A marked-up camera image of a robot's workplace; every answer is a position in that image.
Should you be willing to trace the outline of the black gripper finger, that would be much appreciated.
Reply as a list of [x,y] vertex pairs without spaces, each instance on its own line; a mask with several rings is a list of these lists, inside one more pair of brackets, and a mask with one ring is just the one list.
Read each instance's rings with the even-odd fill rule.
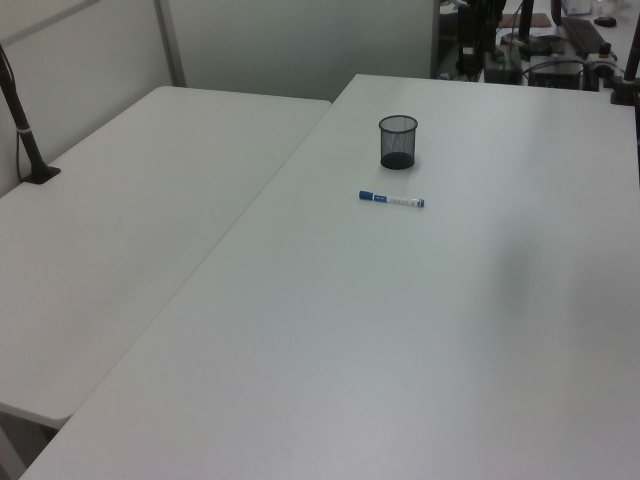
[[482,54],[493,54],[496,47],[496,33],[499,23],[501,21],[501,14],[489,14],[484,15],[479,20],[478,35],[480,51]]
[[473,16],[458,14],[458,68],[460,71],[476,70],[476,44]]

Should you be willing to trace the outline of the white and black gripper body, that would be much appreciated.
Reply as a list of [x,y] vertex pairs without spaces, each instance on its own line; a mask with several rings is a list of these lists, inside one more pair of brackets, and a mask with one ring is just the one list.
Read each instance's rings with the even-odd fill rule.
[[501,0],[457,0],[457,13],[461,14],[464,9],[475,12],[480,16],[501,16]]

